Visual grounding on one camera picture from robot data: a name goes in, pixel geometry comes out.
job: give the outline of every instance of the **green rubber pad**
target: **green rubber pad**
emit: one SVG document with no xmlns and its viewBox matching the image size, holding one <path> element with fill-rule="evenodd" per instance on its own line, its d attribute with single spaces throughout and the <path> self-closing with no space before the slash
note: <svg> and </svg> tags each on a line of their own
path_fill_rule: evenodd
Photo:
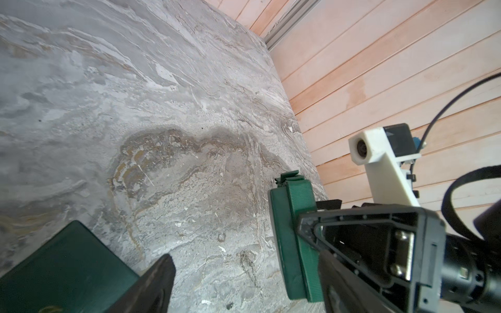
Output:
<svg viewBox="0 0 501 313">
<path fill-rule="evenodd" d="M 0 278 L 0 312 L 104 312 L 137 279 L 73 221 Z"/>
<path fill-rule="evenodd" d="M 286 187 L 289 194 L 293 221 L 296 221 L 298 215 L 301 213 L 317 210 L 315 196 L 313 195 L 312 185 L 309 180 L 287 179 Z M 324 296 L 318 277 L 319 253 L 298 236 L 296 236 L 296 242 L 301 260 L 303 279 L 306 283 L 308 302 L 321 302 L 324 300 Z"/>
<path fill-rule="evenodd" d="M 290 300 L 305 299 L 306 290 L 287 188 L 279 187 L 270 190 L 268 198 L 287 296 Z"/>
</svg>

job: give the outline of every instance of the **marble surface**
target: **marble surface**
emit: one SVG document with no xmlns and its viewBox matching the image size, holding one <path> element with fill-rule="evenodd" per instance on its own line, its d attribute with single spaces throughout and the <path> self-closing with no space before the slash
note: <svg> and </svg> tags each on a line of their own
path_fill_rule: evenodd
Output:
<svg viewBox="0 0 501 313">
<path fill-rule="evenodd" d="M 69 221 L 143 273 L 170 253 L 170 312 L 289 301 L 267 191 L 326 199 L 264 43 L 202 0 L 3 0 L 0 274 Z"/>
</svg>

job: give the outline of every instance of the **black strap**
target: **black strap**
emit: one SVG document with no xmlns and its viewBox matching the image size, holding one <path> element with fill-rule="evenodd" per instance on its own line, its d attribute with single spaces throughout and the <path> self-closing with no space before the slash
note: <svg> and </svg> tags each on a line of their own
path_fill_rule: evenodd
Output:
<svg viewBox="0 0 501 313">
<path fill-rule="evenodd" d="M 452 201 L 451 201 L 452 192 L 456 188 L 474 181 L 499 178 L 499 177 L 501 177 L 501 165 L 479 168 L 477 170 L 464 174 L 463 176 L 456 179 L 456 181 L 452 183 L 449 189 L 447 189 L 443 197 L 442 215 L 445 218 L 445 220 L 458 234 L 480 245 L 485 245 L 484 240 L 478 238 L 477 235 L 475 235 L 471 230 L 468 229 L 468 227 L 464 225 L 459 216 L 457 216 L 457 213 L 454 210 L 454 207 L 452 206 Z"/>
</svg>

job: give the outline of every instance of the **black cylinder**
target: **black cylinder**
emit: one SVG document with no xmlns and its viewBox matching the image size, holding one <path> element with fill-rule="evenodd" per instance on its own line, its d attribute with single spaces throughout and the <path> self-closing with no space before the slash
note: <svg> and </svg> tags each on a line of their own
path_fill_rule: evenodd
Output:
<svg viewBox="0 0 501 313">
<path fill-rule="evenodd" d="M 499 256 L 447 235 L 440 297 L 481 313 L 501 311 Z"/>
</svg>

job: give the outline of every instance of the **green gripper pad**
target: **green gripper pad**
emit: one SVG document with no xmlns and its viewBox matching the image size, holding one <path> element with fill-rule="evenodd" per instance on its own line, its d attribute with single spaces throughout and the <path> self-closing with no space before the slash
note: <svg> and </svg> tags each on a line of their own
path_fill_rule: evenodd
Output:
<svg viewBox="0 0 501 313">
<path fill-rule="evenodd" d="M 287 188 L 279 187 L 270 190 L 268 198 L 271 211 L 270 218 L 274 226 L 273 232 L 287 296 L 290 300 L 305 299 L 306 290 Z"/>
<path fill-rule="evenodd" d="M 315 196 L 309 180 L 288 180 L 286 183 L 291 205 L 293 221 L 296 221 L 301 213 L 316 211 Z M 296 236 L 298 245 L 303 279 L 306 287 L 308 302 L 321 302 L 324 300 L 322 286 L 318 277 L 319 253 L 302 238 Z"/>
<path fill-rule="evenodd" d="M 0 278 L 0 312 L 104 312 L 137 279 L 73 221 Z"/>
</svg>

